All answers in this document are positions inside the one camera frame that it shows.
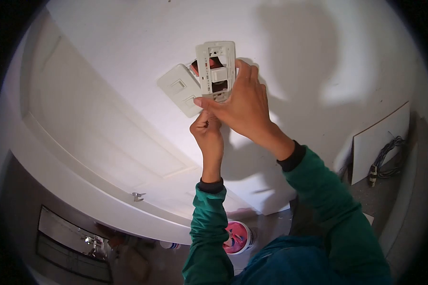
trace person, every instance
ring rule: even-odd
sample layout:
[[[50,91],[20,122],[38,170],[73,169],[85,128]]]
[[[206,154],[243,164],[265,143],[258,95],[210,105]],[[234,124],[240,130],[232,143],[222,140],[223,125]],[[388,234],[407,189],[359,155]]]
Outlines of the person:
[[[271,122],[266,87],[258,68],[236,60],[238,75],[225,103],[196,98],[204,110],[190,126],[203,154],[196,185],[192,244],[183,267],[186,284],[391,284],[387,261],[371,226],[336,174],[307,146],[300,145]],[[222,203],[226,188],[220,176],[224,143],[221,122],[270,151],[289,185],[297,191],[297,210],[289,236],[270,242],[234,276],[222,248],[228,239]],[[320,235],[294,225],[308,209]]]

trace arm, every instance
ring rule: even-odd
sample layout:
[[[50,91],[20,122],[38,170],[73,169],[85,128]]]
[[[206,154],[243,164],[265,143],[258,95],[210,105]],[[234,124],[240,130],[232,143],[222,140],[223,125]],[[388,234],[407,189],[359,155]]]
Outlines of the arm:
[[[226,284],[233,278],[233,265],[222,248],[228,239],[227,215],[222,206],[226,189],[216,194],[200,190],[194,198],[194,217],[190,235],[192,244],[183,268],[186,284]]]
[[[220,177],[224,141],[219,129],[219,120],[206,111],[190,127],[203,154],[203,174],[196,185],[192,244],[183,267],[186,284],[226,284],[234,276],[222,247],[228,239],[228,221],[222,205],[227,191]]]
[[[372,228],[336,174],[310,149],[296,144],[288,159],[279,161],[300,201],[314,209],[324,233],[334,270],[350,276],[388,276],[387,261]]]
[[[194,103],[271,151],[278,161],[291,161],[291,167],[284,168],[284,175],[302,202],[314,208],[316,219],[325,229],[326,247],[335,270],[360,276],[389,276],[388,264],[361,205],[314,152],[296,145],[271,122],[266,88],[258,81],[258,68],[242,60],[236,60],[236,67],[238,76],[228,102],[219,104],[196,98]],[[298,162],[291,159],[297,156]]]

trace black cuff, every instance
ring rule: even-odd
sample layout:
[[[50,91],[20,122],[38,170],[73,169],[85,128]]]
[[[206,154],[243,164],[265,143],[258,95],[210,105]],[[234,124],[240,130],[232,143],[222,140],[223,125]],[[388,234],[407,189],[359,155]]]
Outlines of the black cuff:
[[[306,155],[306,148],[299,143],[295,142],[295,150],[293,153],[283,161],[277,161],[282,167],[282,171],[290,172],[295,169],[302,161],[303,157]]]
[[[217,194],[224,189],[224,180],[220,178],[220,181],[213,183],[205,183],[200,178],[200,183],[198,183],[198,189],[206,193]]]

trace electrical wire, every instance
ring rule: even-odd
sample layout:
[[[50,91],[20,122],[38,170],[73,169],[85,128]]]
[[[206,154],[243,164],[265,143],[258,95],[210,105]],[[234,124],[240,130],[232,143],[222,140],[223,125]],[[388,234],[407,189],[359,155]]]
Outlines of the electrical wire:
[[[401,172],[401,168],[403,166],[403,159],[401,159],[400,162],[397,163],[397,165],[391,169],[381,171],[381,167],[389,151],[394,149],[395,146],[402,146],[405,144],[406,141],[401,136],[397,136],[394,137],[393,140],[391,140],[388,144],[386,144],[381,149],[381,151],[379,151],[379,155],[377,156],[376,160],[374,161],[374,164],[372,164],[370,168],[369,183],[371,187],[375,186],[377,178],[389,178]]]

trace green sleeve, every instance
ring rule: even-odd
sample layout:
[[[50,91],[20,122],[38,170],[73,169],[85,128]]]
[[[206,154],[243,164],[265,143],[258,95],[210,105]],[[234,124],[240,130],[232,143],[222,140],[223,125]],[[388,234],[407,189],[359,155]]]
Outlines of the green sleeve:
[[[297,191],[300,202],[314,209],[314,220],[324,231],[325,247],[334,270],[365,277],[390,275],[361,204],[354,201],[347,186],[320,157],[306,147],[301,163],[284,175]]]
[[[226,284],[234,276],[233,265],[222,248],[228,239],[227,214],[222,203],[227,190],[217,194],[200,191],[197,184],[190,235],[192,244],[183,267],[185,284]]]

